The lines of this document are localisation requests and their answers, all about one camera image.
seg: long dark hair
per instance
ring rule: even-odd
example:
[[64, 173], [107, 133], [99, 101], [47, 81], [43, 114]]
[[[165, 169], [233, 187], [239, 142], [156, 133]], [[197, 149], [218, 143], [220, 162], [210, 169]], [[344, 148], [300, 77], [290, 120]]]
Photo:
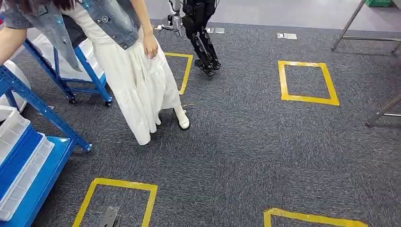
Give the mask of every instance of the long dark hair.
[[37, 5], [47, 4], [50, 2], [53, 2], [58, 9], [69, 10], [74, 7], [74, 1], [75, 0], [9, 0], [9, 2], [19, 5], [23, 12], [35, 11]]

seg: woman's hand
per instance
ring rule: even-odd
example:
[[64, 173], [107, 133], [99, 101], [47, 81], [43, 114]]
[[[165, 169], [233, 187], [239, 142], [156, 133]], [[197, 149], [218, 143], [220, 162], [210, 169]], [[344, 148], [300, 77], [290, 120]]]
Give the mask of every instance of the woman's hand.
[[143, 50], [145, 55], [152, 59], [157, 55], [158, 45], [156, 38], [153, 36], [153, 32], [149, 34], [144, 34], [143, 36]]

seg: woman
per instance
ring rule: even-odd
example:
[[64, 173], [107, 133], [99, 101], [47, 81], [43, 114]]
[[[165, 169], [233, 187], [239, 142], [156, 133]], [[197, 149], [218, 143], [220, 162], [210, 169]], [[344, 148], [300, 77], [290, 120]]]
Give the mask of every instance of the woman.
[[144, 0], [0, 0], [0, 65], [36, 27], [72, 68], [80, 70], [71, 40], [77, 25], [92, 41], [120, 109], [138, 143], [150, 141], [158, 112], [174, 108], [182, 130], [190, 127], [177, 85], [150, 24]]

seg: yellow tape square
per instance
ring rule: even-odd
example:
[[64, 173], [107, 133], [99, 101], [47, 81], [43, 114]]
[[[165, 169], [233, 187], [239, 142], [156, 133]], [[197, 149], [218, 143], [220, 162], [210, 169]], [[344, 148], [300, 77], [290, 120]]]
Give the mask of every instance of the yellow tape square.
[[155, 204], [157, 185], [148, 184], [148, 183], [137, 183], [137, 182], [129, 182], [129, 181], [120, 181], [120, 180], [112, 180], [106, 178], [95, 178], [90, 187], [88, 189], [87, 194], [85, 195], [84, 201], [79, 208], [77, 217], [75, 218], [74, 224], [72, 227], [79, 227], [81, 221], [85, 215], [87, 207], [89, 205], [90, 199], [92, 198], [93, 192], [95, 192], [95, 188], [97, 185], [107, 185], [107, 186], [115, 186], [115, 187], [123, 187], [123, 188], [132, 188], [150, 191], [148, 204], [146, 205], [145, 215], [142, 220], [142, 227], [147, 227], [150, 222], [150, 216], [152, 215], [153, 205]]
[[181, 84], [181, 88], [179, 89], [180, 95], [183, 95], [185, 89], [187, 88], [188, 77], [189, 77], [189, 72], [191, 71], [193, 55], [192, 54], [184, 54], [184, 53], [164, 53], [164, 54], [165, 54], [165, 56], [188, 58], [187, 66], [185, 68], [183, 83]]
[[[324, 81], [326, 82], [327, 89], [329, 91], [330, 98], [316, 98], [308, 96], [292, 96], [288, 94], [287, 79], [286, 79], [286, 65], [293, 66], [310, 66], [322, 68]], [[311, 63], [311, 62], [296, 62], [296, 61], [279, 61], [279, 76], [281, 85], [281, 99], [292, 100], [292, 101], [304, 101], [311, 103], [329, 104], [329, 105], [340, 105], [337, 98], [337, 93], [334, 88], [333, 82], [330, 77], [329, 69], [325, 63]]]
[[324, 216], [317, 216], [313, 214], [301, 214], [301, 213], [293, 213], [285, 210], [280, 210], [278, 208], [271, 208], [265, 210], [263, 212], [263, 222], [264, 227], [271, 227], [271, 216], [281, 216], [290, 219], [297, 219], [301, 221], [319, 223], [319, 224], [326, 224], [326, 225], [333, 225], [339, 227], [367, 227], [367, 224], [354, 221], [354, 220], [347, 220], [347, 219], [339, 219], [339, 218], [328, 218]]

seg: white cloth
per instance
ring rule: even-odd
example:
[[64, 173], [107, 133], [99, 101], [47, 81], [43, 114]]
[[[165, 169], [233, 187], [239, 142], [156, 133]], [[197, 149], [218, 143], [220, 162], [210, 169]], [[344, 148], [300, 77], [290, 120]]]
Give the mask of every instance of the white cloth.
[[73, 18], [92, 41], [94, 54], [105, 70], [125, 120], [138, 143], [147, 144], [149, 132], [155, 132], [156, 124], [160, 124], [159, 111], [181, 106], [177, 84], [162, 49], [159, 46], [157, 56], [148, 59], [142, 45], [142, 29], [137, 42], [122, 49], [79, 4], [63, 14]]

